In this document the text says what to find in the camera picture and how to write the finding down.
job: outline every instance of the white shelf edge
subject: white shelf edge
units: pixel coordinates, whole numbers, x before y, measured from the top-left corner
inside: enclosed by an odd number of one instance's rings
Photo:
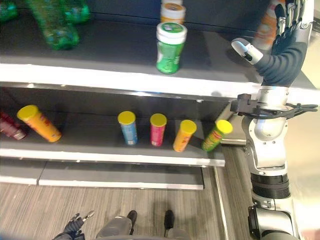
[[[103,154],[89,152],[44,151],[0,148],[0,156],[8,158],[48,159],[67,161],[93,161],[132,164],[163,164],[163,165],[187,165],[187,166],[217,166],[224,167],[224,159],[150,156],[150,155],[126,155]]]
[[[260,88],[260,84],[254,82],[218,81],[33,64],[0,63],[0,72],[0,82],[29,83],[30,88],[33,88],[32,84],[54,84],[61,85],[62,88],[78,86],[135,91],[135,95],[139,96],[148,96],[149,92],[224,98],[237,98],[238,94],[248,93],[255,97]],[[320,104],[320,90],[291,87],[289,92],[288,102],[290,103]]]
[[[181,183],[154,183],[154,182],[111,182],[111,181],[78,181],[78,180],[48,180],[40,179],[39,186],[64,187],[97,187],[97,188],[138,188],[138,189],[183,189],[203,190],[203,185]]]
[[[6,183],[6,184],[37,185],[37,180],[38,180],[37,178],[0,175],[0,183]]]

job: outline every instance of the blue chip can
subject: blue chip can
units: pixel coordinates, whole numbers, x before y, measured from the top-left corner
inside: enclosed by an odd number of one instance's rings
[[[118,115],[125,143],[135,145],[138,141],[136,129],[136,116],[131,111],[123,111]]]
[[[135,145],[138,141],[136,122],[127,124],[121,124],[122,133],[125,143],[128,145]]]

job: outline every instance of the yellow chip can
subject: yellow chip can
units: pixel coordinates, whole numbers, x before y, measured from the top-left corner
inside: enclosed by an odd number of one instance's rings
[[[16,116],[51,143],[61,138],[59,130],[39,111],[36,105],[21,108]]]
[[[180,123],[178,134],[173,143],[176,152],[183,152],[192,136],[197,130],[197,125],[191,120],[183,120]]]

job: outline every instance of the black shoe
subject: black shoe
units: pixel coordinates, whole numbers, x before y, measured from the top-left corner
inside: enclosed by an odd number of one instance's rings
[[[131,223],[132,223],[130,235],[134,233],[134,226],[136,224],[137,216],[138,216],[138,213],[135,210],[131,210],[126,216],[128,219],[131,220]]]
[[[175,215],[171,210],[167,210],[164,215],[164,228],[165,230],[172,229],[175,224]]]

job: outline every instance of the green plastic bottle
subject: green plastic bottle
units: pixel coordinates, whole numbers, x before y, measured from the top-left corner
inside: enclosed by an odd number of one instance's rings
[[[18,16],[16,5],[11,1],[1,1],[0,22],[6,22]]]
[[[77,30],[66,21],[61,0],[27,0],[45,41],[53,49],[70,49],[79,42]]]
[[[69,23],[79,24],[90,19],[90,10],[85,0],[62,0],[65,19]]]
[[[158,58],[156,68],[164,74],[179,69],[180,54],[187,37],[185,26],[176,22],[162,22],[156,27]]]

